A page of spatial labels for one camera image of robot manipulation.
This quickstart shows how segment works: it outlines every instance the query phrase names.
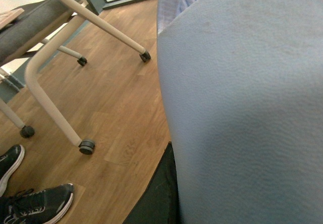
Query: grey cushion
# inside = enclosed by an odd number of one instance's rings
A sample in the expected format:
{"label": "grey cushion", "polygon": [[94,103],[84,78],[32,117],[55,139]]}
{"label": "grey cushion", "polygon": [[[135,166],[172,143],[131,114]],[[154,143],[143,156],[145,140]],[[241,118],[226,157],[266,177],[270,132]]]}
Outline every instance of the grey cushion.
{"label": "grey cushion", "polygon": [[3,61],[69,9],[59,0],[46,0],[22,6],[17,21],[0,32],[0,66]]}

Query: sneaker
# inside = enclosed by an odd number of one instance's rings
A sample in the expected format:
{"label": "sneaker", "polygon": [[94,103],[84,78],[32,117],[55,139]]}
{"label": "sneaker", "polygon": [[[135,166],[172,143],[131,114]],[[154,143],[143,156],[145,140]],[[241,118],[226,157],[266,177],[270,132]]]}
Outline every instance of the sneaker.
{"label": "sneaker", "polygon": [[0,196],[4,194],[8,179],[19,167],[24,156],[25,149],[22,145],[14,145],[0,156]]}
{"label": "sneaker", "polygon": [[72,204],[74,187],[60,185],[32,193],[33,189],[18,192],[6,199],[1,224],[54,224]]}

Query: shoe sole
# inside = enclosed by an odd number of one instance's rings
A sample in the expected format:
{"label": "shoe sole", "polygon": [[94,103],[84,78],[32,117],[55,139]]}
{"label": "shoe sole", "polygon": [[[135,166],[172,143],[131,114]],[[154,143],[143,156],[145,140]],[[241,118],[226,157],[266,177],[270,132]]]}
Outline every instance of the shoe sole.
{"label": "shoe sole", "polygon": [[68,211],[68,209],[70,208],[70,206],[72,204],[72,201],[73,201],[73,193],[71,193],[70,199],[68,200],[66,205],[63,207],[63,209],[61,209],[61,211],[53,219],[51,219],[43,224],[55,224],[56,222],[58,222],[65,215],[65,213]]}
{"label": "shoe sole", "polygon": [[16,171],[16,169],[19,167],[21,164],[22,160],[24,159],[25,156],[25,149],[22,145],[21,146],[21,152],[15,161],[15,163],[10,167],[10,169],[5,173],[5,175],[1,178],[0,180],[0,197],[4,194],[7,188],[7,183],[10,178],[10,176]]}

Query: white chair leg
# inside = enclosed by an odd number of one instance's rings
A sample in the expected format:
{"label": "white chair leg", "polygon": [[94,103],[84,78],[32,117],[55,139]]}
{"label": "white chair leg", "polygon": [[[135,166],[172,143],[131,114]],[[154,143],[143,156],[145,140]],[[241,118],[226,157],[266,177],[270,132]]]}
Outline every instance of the white chair leg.
{"label": "white chair leg", "polygon": [[[44,38],[41,41],[41,43],[43,43],[43,44],[46,44],[48,42],[49,42],[49,40],[47,38]],[[82,54],[78,53],[77,51],[73,51],[65,46],[60,46],[58,48],[58,51],[61,51],[63,53],[66,53],[67,55],[77,58],[78,59],[77,62],[82,66],[84,66],[87,63],[87,59]]]}
{"label": "white chair leg", "polygon": [[34,135],[34,129],[26,126],[23,121],[13,112],[13,110],[0,98],[0,110],[20,129],[20,135],[29,138]]}
{"label": "white chair leg", "polygon": [[101,28],[111,36],[115,37],[116,39],[120,40],[124,44],[139,52],[140,57],[144,62],[150,59],[148,51],[143,46],[141,46],[140,44],[132,40],[130,37],[123,34],[121,31],[117,30],[115,27],[110,25],[105,20],[101,19],[99,16],[97,16],[90,10],[80,5],[78,2],[74,0],[61,0],[61,2],[69,8],[71,8],[73,11],[75,11],[78,15],[82,16],[83,18],[90,21],[97,27]]}
{"label": "white chair leg", "polygon": [[81,26],[83,22],[83,18],[75,16],[57,35],[45,44],[29,61],[25,72],[25,80],[32,95],[50,115],[57,126],[64,132],[71,143],[75,146],[79,146],[82,153],[91,154],[95,143],[90,139],[85,139],[83,141],[80,139],[37,82],[37,72],[39,67],[73,34],[78,27]]}

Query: caster wheel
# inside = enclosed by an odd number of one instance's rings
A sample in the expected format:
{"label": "caster wheel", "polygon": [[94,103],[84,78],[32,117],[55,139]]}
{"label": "caster wheel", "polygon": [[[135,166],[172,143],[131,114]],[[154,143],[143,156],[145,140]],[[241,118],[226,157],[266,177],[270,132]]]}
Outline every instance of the caster wheel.
{"label": "caster wheel", "polygon": [[145,63],[151,59],[151,56],[148,51],[145,51],[144,54],[140,54],[140,58]]}
{"label": "caster wheel", "polygon": [[91,139],[84,139],[79,145],[80,152],[85,155],[91,155],[94,151],[95,142]]}
{"label": "caster wheel", "polygon": [[30,126],[24,126],[21,131],[20,131],[20,135],[23,138],[30,138],[35,134],[35,130],[30,127]]}
{"label": "caster wheel", "polygon": [[86,65],[87,59],[85,57],[81,57],[77,62],[83,67]]}

